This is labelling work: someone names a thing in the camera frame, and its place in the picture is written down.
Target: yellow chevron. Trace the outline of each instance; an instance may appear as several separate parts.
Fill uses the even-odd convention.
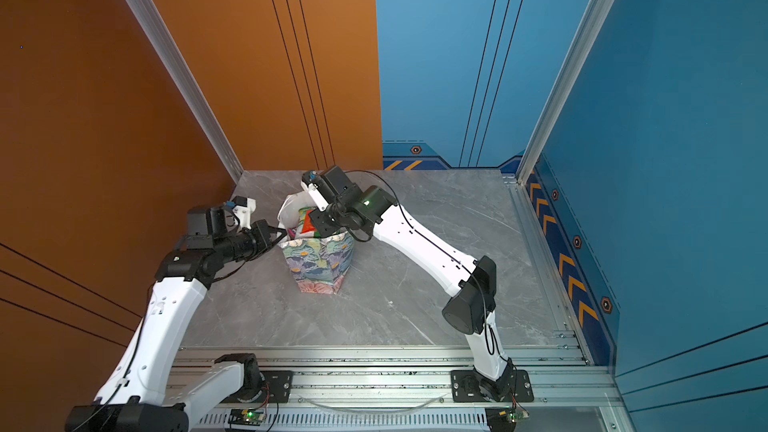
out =
[[[594,310],[592,310],[592,307],[590,307],[589,305],[586,305],[582,301],[579,301],[579,303],[578,303],[578,322],[579,322],[579,325],[581,325],[581,327],[584,326],[584,312],[587,312],[592,317],[594,317],[594,320],[596,320],[596,321],[600,320],[598,318],[598,313],[595,312]]]
[[[538,188],[539,190],[541,190],[542,186],[540,186],[539,184],[531,184],[531,202],[533,201],[533,189],[534,188]]]
[[[557,222],[554,220],[554,217],[544,214],[544,235],[547,235],[547,222],[557,224]]]
[[[412,168],[416,167],[416,166],[417,166],[418,164],[420,164],[420,163],[422,163],[422,161],[421,161],[421,160],[417,160],[417,161],[415,161],[413,164],[411,164],[410,166],[408,166],[408,167],[404,168],[403,170],[410,170],[410,169],[412,169]]]
[[[574,264],[574,261],[573,261],[572,258],[570,258],[567,255],[560,254],[560,276],[561,277],[563,276],[563,262],[566,262],[566,263],[571,264],[574,267],[576,267],[576,264]]]
[[[537,198],[536,199],[536,217],[540,217],[539,213],[542,210],[542,206],[548,206],[549,202],[544,200],[543,198]]]
[[[584,284],[571,275],[571,277],[568,277],[568,296],[571,298],[571,300],[574,299],[574,285],[579,287],[584,292],[587,291],[587,288],[584,286]]]

